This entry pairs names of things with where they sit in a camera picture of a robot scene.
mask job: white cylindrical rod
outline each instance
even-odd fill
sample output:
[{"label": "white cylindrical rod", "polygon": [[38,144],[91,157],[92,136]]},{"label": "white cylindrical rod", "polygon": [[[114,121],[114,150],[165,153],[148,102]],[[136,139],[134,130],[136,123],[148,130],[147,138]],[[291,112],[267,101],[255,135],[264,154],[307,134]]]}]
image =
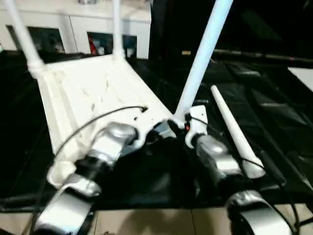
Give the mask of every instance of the white cylindrical rod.
[{"label": "white cylindrical rod", "polygon": [[[246,140],[245,135],[236,122],[236,119],[225,103],[219,89],[217,89],[214,85],[211,87],[211,91],[240,156],[263,166],[261,160],[254,154],[249,142]],[[263,169],[247,161],[243,161],[243,168],[247,176],[251,179],[259,178],[265,175],[265,171]]]},{"label": "white cylindrical rod", "polygon": [[43,62],[36,51],[35,45],[33,43],[33,40],[31,39],[29,31],[25,27],[21,19],[21,16],[19,15],[15,1],[4,0],[3,2],[6,7],[6,10],[8,11],[12,18],[14,31],[19,39],[19,43],[22,46],[23,52],[27,59],[28,68],[31,70],[35,69],[35,67],[42,66]]},{"label": "white cylindrical rod", "polygon": [[194,102],[232,3],[233,0],[216,0],[214,3],[211,16],[175,112],[175,118],[180,121],[184,121],[185,113],[189,111]]},{"label": "white cylindrical rod", "polygon": [[122,44],[122,19],[121,19],[121,0],[113,1],[113,56],[114,58],[124,58],[124,49]]}]

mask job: white vertical pole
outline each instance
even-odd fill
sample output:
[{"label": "white vertical pole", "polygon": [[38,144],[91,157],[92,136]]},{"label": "white vertical pole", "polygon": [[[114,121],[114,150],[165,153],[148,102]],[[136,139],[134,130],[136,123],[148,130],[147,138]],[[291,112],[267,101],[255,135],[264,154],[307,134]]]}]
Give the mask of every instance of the white vertical pole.
[{"label": "white vertical pole", "polygon": [[124,58],[125,53],[122,44],[122,19],[121,19],[121,0],[113,1],[113,56],[115,59]]},{"label": "white vertical pole", "polygon": [[233,0],[216,0],[214,3],[211,16],[174,114],[175,118],[180,121],[185,120],[184,115],[194,102],[232,3]]},{"label": "white vertical pole", "polygon": [[9,12],[14,26],[14,31],[19,39],[19,42],[22,46],[23,52],[27,59],[27,64],[29,70],[37,69],[38,67],[42,66],[44,63],[40,59],[35,45],[31,39],[29,31],[23,24],[21,16],[17,10],[16,4],[14,0],[4,0],[4,5],[6,10]]}]

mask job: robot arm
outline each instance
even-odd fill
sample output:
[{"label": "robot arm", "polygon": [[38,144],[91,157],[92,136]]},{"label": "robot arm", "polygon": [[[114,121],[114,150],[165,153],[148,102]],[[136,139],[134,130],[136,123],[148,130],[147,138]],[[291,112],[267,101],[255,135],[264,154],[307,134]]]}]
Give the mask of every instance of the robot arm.
[{"label": "robot arm", "polygon": [[130,125],[110,122],[93,142],[86,157],[51,199],[36,221],[33,234],[84,235],[102,193],[101,179],[112,170],[123,149],[138,137]]},{"label": "robot arm", "polygon": [[234,235],[291,235],[282,216],[261,195],[249,189],[238,163],[227,147],[210,135],[195,135],[195,149],[210,172],[211,180],[226,199],[226,209]]}]

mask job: cabinet door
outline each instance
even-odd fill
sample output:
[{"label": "cabinet door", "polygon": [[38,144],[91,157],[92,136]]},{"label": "cabinet door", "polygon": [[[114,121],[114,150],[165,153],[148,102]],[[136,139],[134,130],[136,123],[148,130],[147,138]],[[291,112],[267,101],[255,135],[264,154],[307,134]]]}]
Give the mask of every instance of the cabinet door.
[{"label": "cabinet door", "polygon": [[[77,52],[68,15],[20,12],[24,24],[38,50],[49,52]],[[6,11],[0,10],[0,43],[5,50],[21,49]]]},{"label": "cabinet door", "polygon": [[[71,16],[79,52],[111,54],[113,20]],[[149,55],[150,22],[122,21],[123,46],[128,57],[147,59]]]}]

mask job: red object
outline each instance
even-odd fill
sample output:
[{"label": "red object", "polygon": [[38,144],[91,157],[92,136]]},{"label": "red object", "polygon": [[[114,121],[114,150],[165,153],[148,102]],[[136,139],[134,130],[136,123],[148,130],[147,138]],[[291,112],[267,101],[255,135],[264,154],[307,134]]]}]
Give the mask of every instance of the red object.
[{"label": "red object", "polygon": [[89,46],[90,46],[91,54],[92,55],[97,55],[97,49],[96,49],[96,47],[93,44],[92,37],[88,36],[88,39],[89,39]]}]

